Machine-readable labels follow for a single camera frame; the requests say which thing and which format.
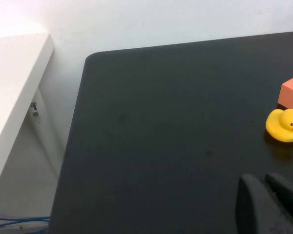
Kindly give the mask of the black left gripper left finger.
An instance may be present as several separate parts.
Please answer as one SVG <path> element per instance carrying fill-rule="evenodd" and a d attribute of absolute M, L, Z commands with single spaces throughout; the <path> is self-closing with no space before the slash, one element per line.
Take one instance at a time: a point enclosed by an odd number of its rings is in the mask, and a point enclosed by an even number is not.
<path fill-rule="evenodd" d="M 239 234 L 293 234 L 293 217 L 266 177 L 263 181 L 251 174 L 239 178 L 235 221 Z"/>

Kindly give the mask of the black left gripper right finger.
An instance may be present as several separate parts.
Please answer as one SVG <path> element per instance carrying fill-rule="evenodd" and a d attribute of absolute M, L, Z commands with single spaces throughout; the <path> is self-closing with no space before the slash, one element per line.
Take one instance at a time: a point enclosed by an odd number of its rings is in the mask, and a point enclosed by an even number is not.
<path fill-rule="evenodd" d="M 266 174 L 266 182 L 293 217 L 293 183 L 277 173 Z"/>

